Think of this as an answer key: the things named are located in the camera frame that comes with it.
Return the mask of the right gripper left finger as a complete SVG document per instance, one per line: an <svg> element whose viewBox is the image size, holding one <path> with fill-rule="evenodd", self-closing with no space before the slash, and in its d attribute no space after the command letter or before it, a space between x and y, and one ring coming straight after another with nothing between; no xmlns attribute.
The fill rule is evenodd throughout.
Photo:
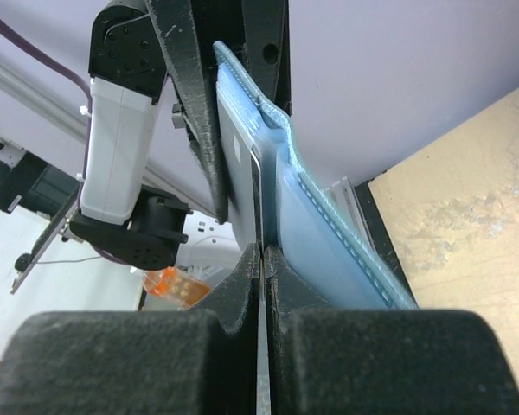
<svg viewBox="0 0 519 415"><path fill-rule="evenodd" d="M48 312L13 335L0 414L252 414L260 249L185 311Z"/></svg>

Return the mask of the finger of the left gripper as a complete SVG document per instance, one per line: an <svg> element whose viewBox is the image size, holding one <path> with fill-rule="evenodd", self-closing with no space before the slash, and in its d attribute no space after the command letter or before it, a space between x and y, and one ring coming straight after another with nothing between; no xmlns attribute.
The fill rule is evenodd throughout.
<svg viewBox="0 0 519 415"><path fill-rule="evenodd" d="M289 3L242 3L246 68L260 90L287 114L292 113Z"/></svg>
<svg viewBox="0 0 519 415"><path fill-rule="evenodd" d="M148 1L146 8L181 100L187 126L197 142L193 151L199 156L208 181L216 219L224 223L228 200L218 121L201 57L192 2Z"/></svg>

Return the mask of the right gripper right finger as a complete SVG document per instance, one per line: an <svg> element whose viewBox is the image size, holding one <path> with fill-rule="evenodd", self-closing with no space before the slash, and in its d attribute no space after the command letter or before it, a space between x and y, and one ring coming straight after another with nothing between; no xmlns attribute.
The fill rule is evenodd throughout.
<svg viewBox="0 0 519 415"><path fill-rule="evenodd" d="M265 253L276 414L519 414L495 332L467 310L342 310Z"/></svg>

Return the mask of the blue card holder wallet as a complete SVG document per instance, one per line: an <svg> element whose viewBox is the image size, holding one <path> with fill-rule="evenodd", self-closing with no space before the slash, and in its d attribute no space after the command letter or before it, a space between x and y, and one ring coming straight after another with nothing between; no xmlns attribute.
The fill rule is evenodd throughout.
<svg viewBox="0 0 519 415"><path fill-rule="evenodd" d="M238 86L258 110L265 246L275 245L288 266L314 291L338 307L415 309L414 301L357 227L319 188L303 165L290 117L254 83L222 41L213 45L219 82Z"/></svg>

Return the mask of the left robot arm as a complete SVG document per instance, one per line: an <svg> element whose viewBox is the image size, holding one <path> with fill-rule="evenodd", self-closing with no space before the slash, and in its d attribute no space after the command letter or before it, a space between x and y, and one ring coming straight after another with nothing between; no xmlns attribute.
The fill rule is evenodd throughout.
<svg viewBox="0 0 519 415"><path fill-rule="evenodd" d="M285 1L112 1L94 20L89 138L72 231L122 263L145 270L173 265L187 239L187 204L142 182L167 81L215 217L228 218L232 184L221 147L216 42L269 99L291 110Z"/></svg>

